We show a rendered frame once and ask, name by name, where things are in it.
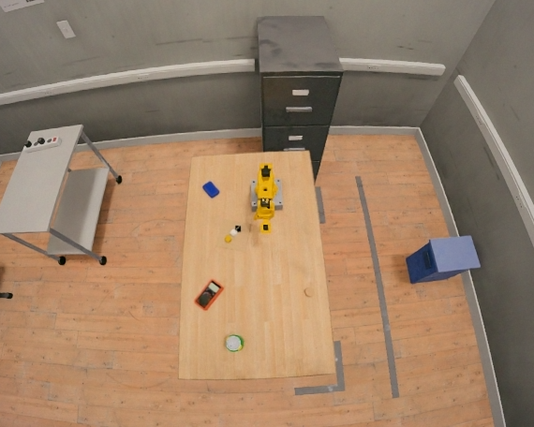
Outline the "tan flat mat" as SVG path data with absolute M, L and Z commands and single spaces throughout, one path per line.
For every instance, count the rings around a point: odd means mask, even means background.
M 235 229 L 235 226 L 239 225 L 241 225 L 241 232 L 237 232 L 237 235 L 233 237 L 230 232 Z M 250 228 L 251 224 L 249 223 L 223 219 L 215 246 L 245 252 Z M 227 235 L 232 238 L 230 243 L 224 240 Z

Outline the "small blue rounded block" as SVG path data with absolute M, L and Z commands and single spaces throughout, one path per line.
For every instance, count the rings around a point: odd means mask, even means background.
M 219 189 L 212 183 L 211 181 L 207 182 L 202 186 L 204 191 L 209 195 L 211 199 L 215 198 L 217 195 L 220 194 Z

